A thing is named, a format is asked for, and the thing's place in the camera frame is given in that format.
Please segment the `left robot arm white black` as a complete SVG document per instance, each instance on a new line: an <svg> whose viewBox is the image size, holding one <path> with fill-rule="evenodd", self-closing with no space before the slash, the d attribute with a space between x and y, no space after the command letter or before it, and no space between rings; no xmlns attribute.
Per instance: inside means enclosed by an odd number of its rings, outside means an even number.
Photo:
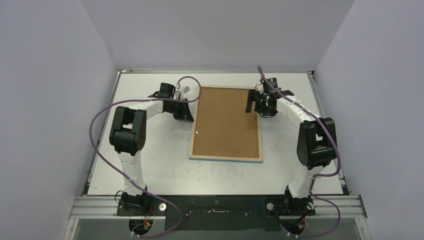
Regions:
<svg viewBox="0 0 424 240"><path fill-rule="evenodd" d="M109 142L122 167L124 190L120 202L125 210L141 216L152 207L141 164L141 151L147 140L147 121L158 114L170 113L175 120L194 122L185 96L189 91L189 86L163 82L147 100L115 109Z"/></svg>

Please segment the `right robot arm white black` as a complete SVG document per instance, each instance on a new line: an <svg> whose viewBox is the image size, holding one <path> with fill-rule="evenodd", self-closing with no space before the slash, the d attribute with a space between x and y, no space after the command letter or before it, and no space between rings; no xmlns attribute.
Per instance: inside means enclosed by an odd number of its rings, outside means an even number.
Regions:
<svg viewBox="0 0 424 240"><path fill-rule="evenodd" d="M247 94L246 113L255 111L262 118L284 115L298 129L296 155L300 166L286 187L279 214L300 215L313 210L311 191L322 171L336 159L336 126L308 110L289 90L278 87L276 78L261 79L261 88Z"/></svg>

